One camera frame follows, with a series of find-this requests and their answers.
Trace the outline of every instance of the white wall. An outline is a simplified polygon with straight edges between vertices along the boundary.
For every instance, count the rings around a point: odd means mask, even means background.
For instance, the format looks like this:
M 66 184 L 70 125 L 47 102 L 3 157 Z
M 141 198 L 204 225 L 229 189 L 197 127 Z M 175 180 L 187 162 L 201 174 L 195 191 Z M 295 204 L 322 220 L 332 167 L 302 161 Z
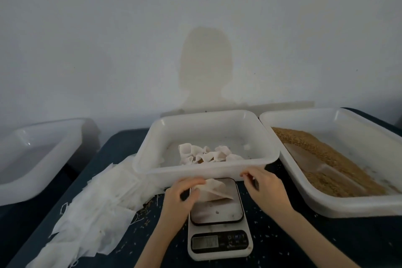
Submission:
M 301 101 L 395 123 L 401 17 L 402 0 L 0 0 L 0 125 L 88 117 L 103 143 L 170 111 Z

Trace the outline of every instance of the hand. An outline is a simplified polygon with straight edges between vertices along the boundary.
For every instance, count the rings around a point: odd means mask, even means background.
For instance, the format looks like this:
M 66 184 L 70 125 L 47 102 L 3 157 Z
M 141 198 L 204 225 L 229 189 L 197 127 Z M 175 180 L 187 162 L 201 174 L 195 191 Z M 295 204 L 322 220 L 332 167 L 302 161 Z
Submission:
M 282 180 L 275 174 L 260 167 L 248 167 L 240 173 L 240 176 L 243 176 L 244 185 L 251 198 L 265 214 L 276 222 L 295 212 L 290 204 Z M 258 190 L 252 183 L 253 177 L 258 181 Z
M 171 235 L 171 238 L 183 226 L 193 205 L 200 196 L 200 191 L 199 189 L 192 190 L 185 201 L 180 199 L 180 194 L 197 184 L 205 184 L 205 179 L 202 177 L 182 178 L 165 191 L 158 226 L 163 228 L 168 235 Z

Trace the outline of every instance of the dark blue table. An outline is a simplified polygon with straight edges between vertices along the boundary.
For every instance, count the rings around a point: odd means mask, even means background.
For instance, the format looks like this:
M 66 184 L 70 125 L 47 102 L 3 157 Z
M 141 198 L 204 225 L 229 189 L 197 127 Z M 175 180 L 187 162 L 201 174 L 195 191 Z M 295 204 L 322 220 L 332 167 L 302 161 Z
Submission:
M 358 110 L 355 113 L 402 136 L 398 128 Z M 60 217 L 60 208 L 71 202 L 87 181 L 110 163 L 119 163 L 136 153 L 148 129 L 126 130 L 115 134 L 95 155 L 80 176 L 65 192 L 43 222 L 23 245 L 8 265 L 21 268 L 30 262 L 49 241 L 48 237 Z M 317 215 L 304 202 L 284 166 L 277 160 L 267 165 L 269 171 L 282 179 L 295 210 L 300 212 L 326 238 L 362 267 L 402 267 L 402 217 L 385 216 L 352 219 L 329 219 Z M 297 244 L 267 215 L 261 212 L 249 197 L 244 184 L 238 183 L 247 220 L 254 241 L 254 250 L 247 258 L 195 262 L 187 253 L 187 223 L 171 242 L 162 267 L 314 267 Z M 151 235 L 160 215 L 163 196 L 154 197 L 140 212 L 143 220 L 131 225 L 120 244 L 108 256 L 81 258 L 81 267 L 132 268 Z

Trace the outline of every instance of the white fabric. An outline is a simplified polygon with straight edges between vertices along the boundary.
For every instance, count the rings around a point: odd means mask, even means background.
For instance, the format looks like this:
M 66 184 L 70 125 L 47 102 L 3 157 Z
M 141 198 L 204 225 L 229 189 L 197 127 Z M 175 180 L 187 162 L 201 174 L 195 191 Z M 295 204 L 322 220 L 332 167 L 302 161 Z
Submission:
M 133 163 L 128 156 L 88 181 L 55 224 L 52 234 L 57 234 L 27 268 L 68 268 L 81 256 L 112 252 L 135 213 L 163 193 L 146 175 L 137 174 Z
M 222 198 L 233 199 L 232 196 L 227 194 L 226 184 L 216 179 L 207 179 L 205 184 L 198 184 L 192 189 L 196 188 L 200 190 L 200 196 L 197 202 L 218 200 Z
M 208 146 L 201 148 L 197 145 L 184 143 L 178 146 L 178 151 L 181 165 L 243 160 L 241 156 L 232 154 L 230 149 L 225 145 L 219 145 L 215 148 L 215 151 L 211 151 Z

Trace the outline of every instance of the digital kitchen scale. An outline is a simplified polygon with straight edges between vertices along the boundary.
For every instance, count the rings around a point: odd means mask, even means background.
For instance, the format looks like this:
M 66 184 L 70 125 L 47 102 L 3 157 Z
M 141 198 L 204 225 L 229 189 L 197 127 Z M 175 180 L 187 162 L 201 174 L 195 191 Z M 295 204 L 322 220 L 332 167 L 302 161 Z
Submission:
M 197 202 L 188 216 L 188 254 L 195 261 L 240 258 L 253 250 L 249 225 L 236 182 L 217 179 L 226 184 L 233 199 Z

